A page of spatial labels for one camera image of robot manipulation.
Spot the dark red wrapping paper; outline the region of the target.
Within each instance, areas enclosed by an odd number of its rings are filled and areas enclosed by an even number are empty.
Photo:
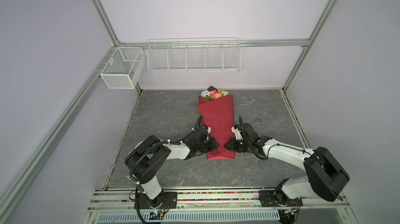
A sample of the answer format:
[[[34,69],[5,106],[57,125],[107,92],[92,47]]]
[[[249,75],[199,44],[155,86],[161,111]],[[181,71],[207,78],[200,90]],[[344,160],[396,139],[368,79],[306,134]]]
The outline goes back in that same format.
[[[206,90],[211,92],[220,89],[210,86]],[[219,143],[216,151],[206,154],[207,160],[234,159],[235,153],[224,148],[225,144],[234,137],[231,131],[234,126],[233,96],[228,95],[215,100],[199,96],[197,108],[203,117],[203,124],[211,128],[211,136]]]

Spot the white fake flower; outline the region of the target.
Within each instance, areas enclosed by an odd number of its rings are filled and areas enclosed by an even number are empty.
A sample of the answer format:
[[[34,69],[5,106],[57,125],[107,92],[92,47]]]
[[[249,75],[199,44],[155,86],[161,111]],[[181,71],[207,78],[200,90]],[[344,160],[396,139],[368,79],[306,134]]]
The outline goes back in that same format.
[[[200,96],[201,96],[202,98],[207,99],[207,98],[210,97],[210,91],[204,90],[204,91],[201,92]]]

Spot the red pink fake rose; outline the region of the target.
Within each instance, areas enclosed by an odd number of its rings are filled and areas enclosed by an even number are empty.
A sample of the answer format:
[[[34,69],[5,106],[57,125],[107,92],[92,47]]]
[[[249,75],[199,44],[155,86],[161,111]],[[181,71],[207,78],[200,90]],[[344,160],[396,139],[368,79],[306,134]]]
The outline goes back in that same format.
[[[223,95],[222,95],[219,91],[213,90],[213,91],[211,91],[211,92],[209,93],[209,96],[210,96],[210,98],[211,98],[212,100],[215,100],[215,99],[221,98]]]

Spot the cream fake rose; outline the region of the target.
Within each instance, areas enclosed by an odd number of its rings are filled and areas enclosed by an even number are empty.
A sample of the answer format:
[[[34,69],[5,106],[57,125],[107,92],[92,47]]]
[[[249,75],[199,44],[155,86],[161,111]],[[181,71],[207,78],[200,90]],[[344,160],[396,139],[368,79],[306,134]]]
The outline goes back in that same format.
[[[219,90],[219,93],[221,94],[222,97],[226,97],[229,95],[229,93],[227,91],[224,90]]]

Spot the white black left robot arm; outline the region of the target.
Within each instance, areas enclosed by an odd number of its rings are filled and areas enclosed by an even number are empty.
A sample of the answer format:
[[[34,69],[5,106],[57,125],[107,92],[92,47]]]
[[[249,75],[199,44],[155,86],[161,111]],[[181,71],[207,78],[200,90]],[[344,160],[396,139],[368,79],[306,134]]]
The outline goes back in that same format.
[[[136,198],[140,206],[159,208],[164,200],[171,198],[165,196],[156,177],[165,161],[188,160],[219,148],[219,143],[211,136],[210,131],[208,126],[196,127],[176,141],[162,140],[151,135],[127,155],[125,165],[129,169],[128,178],[135,183],[138,191]]]

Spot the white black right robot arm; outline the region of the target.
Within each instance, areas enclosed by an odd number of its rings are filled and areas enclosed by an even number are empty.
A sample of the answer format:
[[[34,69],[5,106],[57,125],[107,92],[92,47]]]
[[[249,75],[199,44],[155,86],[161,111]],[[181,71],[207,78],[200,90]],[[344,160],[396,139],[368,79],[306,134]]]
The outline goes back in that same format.
[[[248,123],[231,128],[234,137],[225,148],[235,153],[252,153],[258,159],[277,159],[303,170],[306,175],[285,178],[274,189],[270,200],[286,206],[299,198],[320,197],[327,202],[342,200],[340,193],[350,181],[349,174],[332,153],[324,148],[305,149],[285,144],[268,136],[259,136]]]

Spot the white perforated vent panel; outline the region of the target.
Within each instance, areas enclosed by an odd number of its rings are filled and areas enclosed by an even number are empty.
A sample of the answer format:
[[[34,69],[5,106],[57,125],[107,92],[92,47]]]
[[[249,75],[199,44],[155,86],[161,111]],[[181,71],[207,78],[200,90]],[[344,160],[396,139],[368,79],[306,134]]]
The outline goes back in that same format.
[[[156,216],[153,212],[141,214],[148,224],[178,224],[178,223],[227,223],[244,221],[279,221],[277,210],[217,210],[217,211],[169,211],[165,216]],[[140,224],[137,212],[102,213],[98,224]]]

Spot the small white mesh basket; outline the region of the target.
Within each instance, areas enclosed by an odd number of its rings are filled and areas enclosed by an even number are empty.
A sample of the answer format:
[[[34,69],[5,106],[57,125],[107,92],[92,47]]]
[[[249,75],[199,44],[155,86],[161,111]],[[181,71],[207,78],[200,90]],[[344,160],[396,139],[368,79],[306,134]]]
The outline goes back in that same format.
[[[140,47],[117,47],[100,75],[109,89],[135,89],[145,65]]]

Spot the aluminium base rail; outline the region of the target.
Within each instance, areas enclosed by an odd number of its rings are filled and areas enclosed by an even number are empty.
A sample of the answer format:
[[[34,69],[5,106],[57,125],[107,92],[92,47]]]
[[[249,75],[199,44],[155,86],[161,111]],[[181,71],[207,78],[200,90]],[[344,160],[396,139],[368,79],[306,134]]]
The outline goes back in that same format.
[[[296,199],[286,206],[279,206],[269,201],[271,189],[265,188],[222,188],[222,189],[172,189],[166,190],[165,196],[171,197],[162,202],[159,208],[140,206],[134,189],[110,189],[97,191],[90,202],[84,217],[85,224],[98,224],[102,213],[153,212],[163,217],[169,211],[217,211],[217,210],[277,210],[279,221],[244,221],[227,223],[285,223],[285,224],[357,224],[358,220],[343,197],[342,200],[327,202],[318,197]]]

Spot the aluminium frame profile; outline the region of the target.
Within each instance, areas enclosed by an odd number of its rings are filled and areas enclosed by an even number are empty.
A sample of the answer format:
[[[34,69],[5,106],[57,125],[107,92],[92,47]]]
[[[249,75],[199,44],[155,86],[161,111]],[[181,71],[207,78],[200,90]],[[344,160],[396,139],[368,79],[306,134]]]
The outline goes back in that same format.
[[[111,40],[111,51],[117,50],[119,47],[147,47],[146,43],[122,43],[117,39],[116,33],[111,26],[110,20],[104,10],[101,0],[89,0],[93,7],[98,19],[100,20],[103,28],[105,29],[109,39]],[[262,40],[240,40],[238,46],[241,48],[249,47],[280,47],[280,46],[303,46],[305,49],[296,62],[293,70],[290,72],[287,81],[284,84],[284,91],[287,91],[294,77],[298,73],[308,52],[313,47],[320,33],[323,31],[340,0],[328,0],[323,13],[321,14],[314,30],[309,38],[306,39],[262,39]],[[100,72],[103,65],[100,64],[97,70],[94,71],[90,78],[86,81],[84,86],[80,89],[78,94],[74,97],[73,101],[69,104],[67,109],[63,112],[60,119],[56,122],[54,127],[42,141],[38,149],[34,152],[25,167],[16,177],[14,182],[10,185],[8,190],[1,198],[1,223],[6,223],[22,198],[28,192],[34,180],[49,160],[50,156],[58,146],[60,140],[64,137],[66,131],[69,129],[76,116],[81,111],[82,107],[93,93],[97,84],[100,81]]]

